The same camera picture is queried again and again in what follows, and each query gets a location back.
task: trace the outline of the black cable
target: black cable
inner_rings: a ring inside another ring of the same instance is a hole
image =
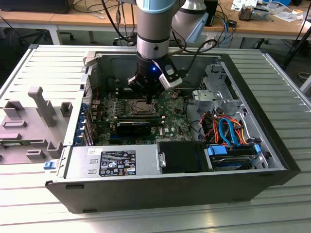
[[[228,21],[229,21],[228,16],[224,13],[224,10],[223,10],[223,8],[221,7],[221,5],[220,5],[220,4],[218,4],[218,5],[219,5],[219,7],[220,7],[220,9],[221,9],[221,12],[220,12],[220,11],[216,11],[216,12],[222,14],[223,16],[220,16],[220,15],[216,15],[216,16],[223,18],[223,20],[225,21],[225,23],[228,24]],[[223,29],[222,33],[220,34],[220,36],[219,36],[219,38],[218,38],[218,40],[217,40],[217,42],[218,42],[218,47],[219,47],[219,45],[225,40],[225,39],[223,39],[222,41],[220,41],[220,39],[221,39],[223,33],[225,32],[225,25],[222,24],[222,21],[221,21],[221,20],[220,20],[220,25],[222,25],[222,26],[224,27],[224,29]]]
[[[25,39],[18,33],[18,31],[16,31],[16,29],[13,28],[13,27],[11,26],[11,24],[9,24],[2,16],[0,16],[0,18],[1,18],[7,25],[9,25],[9,27],[12,28],[12,29],[14,30],[14,32],[15,32],[23,41],[25,41],[25,43],[26,43],[28,46],[30,46],[30,44],[27,42],[27,40],[25,40]]]
[[[86,90],[85,96],[88,94],[88,91],[91,87],[92,87],[91,85],[88,87],[88,89]]]
[[[120,26],[120,23],[121,23],[121,14],[120,14],[120,5],[122,3],[119,1],[118,2],[118,9],[117,9],[117,12],[116,12],[116,23],[117,23],[117,29],[119,30],[119,26]],[[118,38],[119,38],[119,42],[120,42],[120,46],[122,46],[122,42],[121,42],[121,38],[120,36],[118,35]]]
[[[209,50],[211,50],[211,49],[213,49],[213,48],[216,47],[216,45],[217,45],[217,40],[215,40],[215,39],[210,39],[210,40],[207,40],[207,41],[205,41],[204,43],[202,43],[202,44],[200,45],[200,47],[198,48],[198,50],[195,52],[195,54],[194,54],[194,56],[193,56],[193,59],[192,59],[190,65],[189,65],[188,69],[186,70],[187,73],[189,72],[189,70],[190,70],[191,67],[193,66],[194,60],[196,59],[197,55],[198,55],[199,53],[201,53],[201,52],[200,52],[201,48],[203,48],[203,46],[204,46],[205,44],[209,43],[209,42],[215,42],[215,44],[214,44],[213,46],[209,47],[208,49],[204,50],[204,52],[209,51]]]
[[[281,41],[284,43],[284,45],[286,45],[287,47],[291,48],[291,46],[289,46],[288,44],[286,44],[287,41],[284,41],[284,40],[281,40]]]
[[[183,83],[187,83],[191,88],[196,89],[189,81],[183,80]]]
[[[194,121],[190,122],[189,124],[192,125],[195,122],[200,122],[200,120],[194,120]]]
[[[101,9],[101,10],[97,10],[97,11],[81,11],[81,10],[76,9],[76,8],[75,8],[75,5],[78,4],[78,3],[80,3],[80,2],[82,2],[82,1],[83,1],[83,0],[79,0],[79,1],[77,1],[77,2],[73,5],[73,9],[74,9],[75,11],[81,12],[81,13],[96,13],[96,12],[100,12],[100,11],[103,11],[103,10],[104,10],[104,9]],[[90,5],[90,6],[88,7],[88,9],[91,8],[91,7],[93,7],[93,6],[101,6],[101,5],[102,5],[102,4]],[[109,7],[107,7],[107,9],[112,8],[112,7],[115,7],[115,6],[118,6],[118,5],[115,4],[115,5],[109,6]]]
[[[104,10],[106,11],[106,14],[107,14],[107,16],[108,16],[108,18],[109,18],[109,20],[110,20],[110,23],[111,23],[111,25],[113,26],[113,28],[115,29],[115,31],[117,32],[117,34],[118,34],[123,40],[125,40],[127,43],[129,43],[129,40],[128,40],[127,38],[125,38],[125,37],[120,33],[120,31],[117,29],[115,23],[113,22],[113,20],[112,20],[112,18],[111,18],[111,15],[110,15],[110,13],[109,13],[109,11],[108,11],[108,8],[107,8],[106,3],[105,3],[104,0],[102,0],[102,4],[103,4]]]
[[[132,32],[130,34],[130,39],[132,38],[134,31],[135,31],[135,17],[134,17],[134,9],[133,9],[132,4],[131,4],[131,12],[132,12],[133,29],[132,29]]]
[[[291,51],[292,51],[294,45],[297,44],[296,42],[298,41],[298,39],[299,39],[299,37],[300,37],[300,34],[301,34],[303,28],[305,27],[305,23],[306,23],[306,21],[307,21],[308,15],[309,15],[310,8],[311,8],[311,1],[310,1],[308,10],[307,10],[306,18],[305,18],[305,20],[304,20],[304,22],[303,22],[303,24],[302,24],[302,26],[301,26],[300,32],[299,32],[299,34],[298,34],[296,40],[293,42],[293,45],[291,46],[290,50],[288,51],[288,53],[287,53],[287,55],[286,55],[286,57],[285,57],[285,61],[287,60],[288,56],[290,55],[290,53],[291,53]]]
[[[181,47],[181,46],[179,45],[175,33],[178,34],[178,35],[183,39],[183,41],[184,41],[184,43],[185,43],[185,47]],[[189,65],[188,69],[186,69],[186,72],[187,72],[187,73],[189,72],[189,70],[190,70],[191,67],[193,66],[194,60],[196,59],[196,57],[197,57],[198,54],[207,52],[207,51],[209,51],[209,50],[215,48],[216,45],[217,45],[217,40],[215,40],[215,39],[207,40],[207,41],[203,42],[203,43],[200,45],[200,47],[198,48],[198,50],[194,53],[193,51],[190,51],[190,50],[187,50],[187,49],[186,49],[186,47],[187,47],[187,42],[186,42],[186,40],[185,40],[176,30],[174,30],[173,28],[172,28],[172,34],[173,34],[173,37],[174,37],[174,40],[175,40],[177,46],[178,46],[180,49],[182,49],[182,50],[185,51],[185,52],[194,54],[193,59],[192,59],[190,65]],[[214,44],[213,46],[209,47],[208,49],[201,51],[201,48],[202,48],[205,44],[207,44],[207,43],[209,43],[209,42],[215,42],[215,44]]]
[[[125,29],[125,36],[127,37],[127,29],[126,29],[126,21],[125,21],[125,14],[124,14],[124,7],[123,7],[123,3],[121,4],[121,9],[122,9],[122,16],[123,16],[123,21],[124,21],[124,29]]]
[[[81,13],[95,13],[95,12],[103,11],[103,9],[97,10],[97,11],[80,11],[80,10],[76,9],[76,5],[79,4],[79,3],[81,3],[82,1],[85,1],[85,0],[79,0],[79,1],[77,1],[77,2],[73,5],[73,9],[74,9],[75,11],[81,12]]]

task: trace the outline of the motherboard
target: motherboard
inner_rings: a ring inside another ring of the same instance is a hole
[[[185,119],[184,97],[178,91],[145,99],[118,92],[107,93],[92,105],[95,145],[154,144],[156,140],[191,141]]]

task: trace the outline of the blue cable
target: blue cable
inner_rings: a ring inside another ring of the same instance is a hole
[[[229,125],[229,129],[230,129],[230,133],[231,133],[231,138],[232,138],[233,144],[235,144],[235,145],[237,145],[239,147],[241,144],[239,143],[237,137],[234,134],[234,129],[233,129],[232,123],[227,118],[222,118],[219,121],[218,129],[219,129],[220,137],[222,137],[222,139],[228,144],[228,146],[231,146],[231,143],[229,142],[228,139],[226,139],[226,137],[224,136],[224,133],[223,133],[223,122],[224,121],[226,121],[228,123],[228,125]]]
[[[219,19],[224,23],[224,27],[225,27],[225,39],[223,41],[223,45],[220,47],[222,48],[225,45],[225,41],[227,40],[228,27],[223,18],[219,17]]]

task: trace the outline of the robotic arm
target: robotic arm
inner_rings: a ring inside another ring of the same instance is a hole
[[[180,85],[188,74],[184,68],[177,69],[168,55],[171,27],[187,42],[194,42],[208,14],[204,0],[136,0],[136,4],[137,71],[128,85],[151,103],[164,90]]]

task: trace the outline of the blue clip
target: blue clip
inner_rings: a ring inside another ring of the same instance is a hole
[[[222,139],[228,144],[228,146],[231,146],[231,143],[229,142],[228,139],[226,139],[226,137],[224,136],[224,133],[223,133],[223,128],[222,128],[222,125],[223,125],[223,122],[226,121],[229,125],[229,129],[230,129],[230,133],[231,133],[231,138],[232,138],[232,141],[235,145],[237,145],[237,147],[241,146],[241,144],[239,143],[237,137],[235,136],[234,134],[234,129],[233,129],[233,125],[232,123],[230,122],[229,119],[227,118],[222,118],[220,121],[219,121],[219,125],[218,125],[218,129],[219,129],[219,134],[220,134],[220,137],[222,137]]]
[[[208,155],[224,155],[228,154],[225,146],[210,146],[207,149]]]
[[[44,163],[44,167],[43,167],[43,169],[44,170],[52,170],[52,169],[55,169],[56,168],[56,164],[55,164],[55,162],[45,162]]]
[[[261,148],[258,144],[255,144],[254,148],[255,148],[257,154],[259,154],[261,152]]]
[[[81,130],[76,130],[75,135],[76,135],[76,136],[79,136],[81,133],[82,133]]]
[[[76,128],[77,128],[77,129],[80,129],[80,128],[82,128],[82,127],[83,127],[83,124],[82,124],[81,122],[78,122]]]
[[[78,121],[84,121],[84,120],[85,120],[85,117],[82,115],[79,115]]]
[[[86,103],[81,104],[81,110],[85,111],[88,108],[88,105]]]
[[[73,141],[77,144],[80,144],[81,143],[81,138],[79,137],[74,137]]]

